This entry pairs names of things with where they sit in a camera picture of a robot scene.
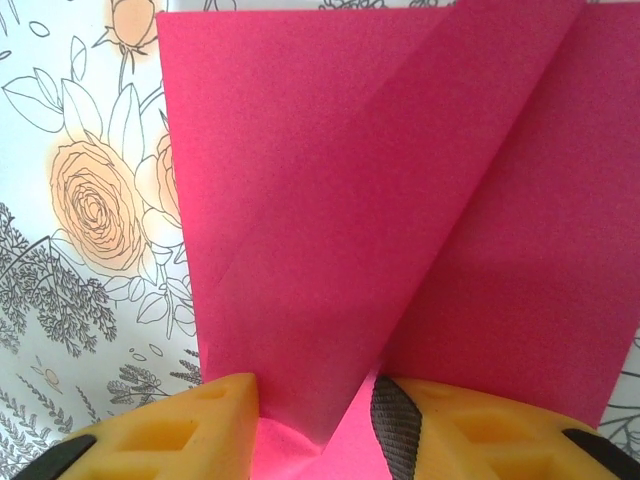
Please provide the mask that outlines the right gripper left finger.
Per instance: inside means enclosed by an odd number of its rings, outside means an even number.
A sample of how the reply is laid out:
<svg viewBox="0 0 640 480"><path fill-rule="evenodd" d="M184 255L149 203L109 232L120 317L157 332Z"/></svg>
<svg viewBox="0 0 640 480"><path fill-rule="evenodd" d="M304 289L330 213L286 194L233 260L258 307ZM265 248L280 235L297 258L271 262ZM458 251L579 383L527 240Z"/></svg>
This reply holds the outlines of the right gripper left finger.
<svg viewBox="0 0 640 480"><path fill-rule="evenodd" d="M259 420L251 373L232 374L79 430L19 479L247 479Z"/></svg>

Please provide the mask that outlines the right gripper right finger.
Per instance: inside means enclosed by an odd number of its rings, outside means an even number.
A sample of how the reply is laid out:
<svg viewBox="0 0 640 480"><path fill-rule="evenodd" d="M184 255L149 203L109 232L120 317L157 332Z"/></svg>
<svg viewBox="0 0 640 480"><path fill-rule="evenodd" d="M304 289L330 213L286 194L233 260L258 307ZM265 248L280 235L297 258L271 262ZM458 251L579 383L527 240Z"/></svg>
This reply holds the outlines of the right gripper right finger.
<svg viewBox="0 0 640 480"><path fill-rule="evenodd" d="M373 431L394 479L636 479L639 462L588 425L495 395L379 376Z"/></svg>

